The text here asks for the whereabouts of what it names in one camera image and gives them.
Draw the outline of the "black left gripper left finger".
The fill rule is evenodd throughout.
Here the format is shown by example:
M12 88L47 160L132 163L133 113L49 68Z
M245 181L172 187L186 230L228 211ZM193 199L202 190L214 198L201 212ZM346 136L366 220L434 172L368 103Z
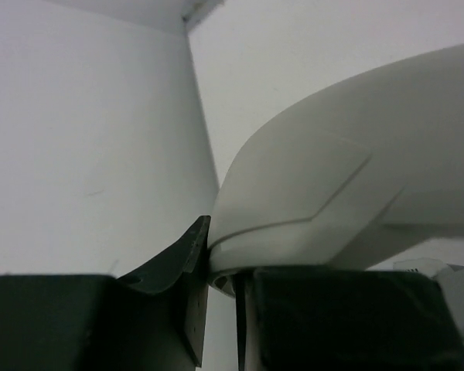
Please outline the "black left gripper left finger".
M121 276L0 275L0 370L194 370L203 361L208 216Z

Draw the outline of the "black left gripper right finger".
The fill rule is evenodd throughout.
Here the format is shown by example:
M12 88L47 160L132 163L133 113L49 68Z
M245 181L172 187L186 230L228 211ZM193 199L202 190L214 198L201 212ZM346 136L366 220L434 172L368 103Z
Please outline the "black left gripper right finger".
M242 370L464 370L442 289L421 274L261 267L235 294Z

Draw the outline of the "white headphones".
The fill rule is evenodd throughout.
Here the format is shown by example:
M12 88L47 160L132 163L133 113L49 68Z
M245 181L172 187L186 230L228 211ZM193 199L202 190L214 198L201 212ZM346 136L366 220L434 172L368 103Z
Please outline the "white headphones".
M216 290L257 267L365 270L464 239L464 44L342 80L261 126L232 161L208 235Z

